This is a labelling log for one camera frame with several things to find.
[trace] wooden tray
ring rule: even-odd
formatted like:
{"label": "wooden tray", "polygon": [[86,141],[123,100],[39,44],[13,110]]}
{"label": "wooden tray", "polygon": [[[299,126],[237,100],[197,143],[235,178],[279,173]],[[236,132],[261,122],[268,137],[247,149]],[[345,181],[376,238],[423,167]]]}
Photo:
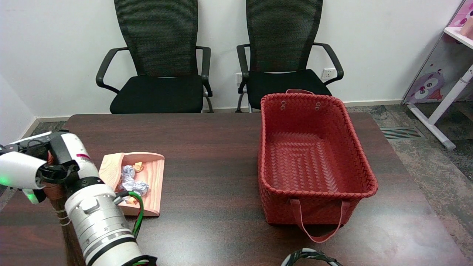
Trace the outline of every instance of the wooden tray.
{"label": "wooden tray", "polygon": [[[164,156],[150,152],[115,153],[104,156],[98,172],[105,184],[120,191],[122,183],[122,166],[143,162],[144,169],[135,174],[136,181],[149,184],[146,195],[143,196],[145,216],[159,216],[161,204],[161,189],[163,187]],[[125,215],[138,215],[139,204],[119,204]]]}

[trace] black mesh chair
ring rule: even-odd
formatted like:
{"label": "black mesh chair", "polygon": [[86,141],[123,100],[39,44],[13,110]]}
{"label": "black mesh chair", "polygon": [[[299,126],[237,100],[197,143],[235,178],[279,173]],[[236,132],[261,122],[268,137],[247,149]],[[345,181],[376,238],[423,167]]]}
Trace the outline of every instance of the black mesh chair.
{"label": "black mesh chair", "polygon": [[[330,45],[314,43],[322,14],[322,2],[246,0],[250,44],[236,47],[243,75],[238,89],[240,99],[237,113],[241,113],[244,93],[248,94],[250,112],[252,108],[261,108],[260,101],[265,95],[284,93],[288,89],[305,89],[315,94],[331,95],[327,85],[341,80],[343,69]],[[312,70],[306,69],[313,45],[322,46],[327,51],[336,68],[336,78],[322,82]],[[245,47],[251,49],[250,71]]]}
{"label": "black mesh chair", "polygon": [[[99,87],[117,94],[110,112],[200,113],[205,97],[212,113],[210,48],[196,46],[197,0],[114,2],[127,47],[111,49],[96,77]],[[202,49],[201,76],[197,72],[196,49]],[[123,50],[130,51],[138,76],[117,90],[104,84],[104,76],[115,54]]]}

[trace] crumpled paper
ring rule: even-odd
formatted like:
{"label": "crumpled paper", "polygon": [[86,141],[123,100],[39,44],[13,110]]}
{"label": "crumpled paper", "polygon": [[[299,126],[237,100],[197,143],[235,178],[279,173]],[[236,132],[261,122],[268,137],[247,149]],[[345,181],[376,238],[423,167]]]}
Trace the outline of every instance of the crumpled paper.
{"label": "crumpled paper", "polygon": [[149,189],[149,185],[143,181],[135,181],[135,169],[131,165],[125,165],[122,168],[122,188],[126,191],[136,192],[144,196]]}

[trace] green cable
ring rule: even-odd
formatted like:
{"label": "green cable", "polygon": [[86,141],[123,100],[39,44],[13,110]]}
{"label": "green cable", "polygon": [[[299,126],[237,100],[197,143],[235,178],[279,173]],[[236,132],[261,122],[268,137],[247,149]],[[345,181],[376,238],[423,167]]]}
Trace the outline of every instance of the green cable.
{"label": "green cable", "polygon": [[141,196],[138,193],[130,191],[130,192],[128,192],[128,194],[130,196],[134,197],[135,199],[137,199],[138,202],[140,203],[140,214],[138,214],[138,218],[137,218],[135,226],[133,228],[133,236],[136,239],[138,237],[138,233],[140,232],[141,222],[143,221],[144,204],[143,204],[143,200],[142,200]]}
{"label": "green cable", "polygon": [[140,261],[140,262],[137,262],[137,263],[133,263],[133,266],[146,265],[146,264],[148,264],[147,261]]}

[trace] electrical outlet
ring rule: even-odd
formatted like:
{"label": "electrical outlet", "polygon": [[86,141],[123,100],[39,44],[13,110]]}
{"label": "electrical outlet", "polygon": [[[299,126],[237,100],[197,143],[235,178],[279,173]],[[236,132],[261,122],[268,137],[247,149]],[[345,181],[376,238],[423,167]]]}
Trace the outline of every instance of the electrical outlet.
{"label": "electrical outlet", "polygon": [[322,80],[330,80],[337,76],[337,70],[335,68],[325,68],[322,72]]}
{"label": "electrical outlet", "polygon": [[243,75],[241,73],[235,74],[236,85],[240,87],[241,82],[243,81]]}

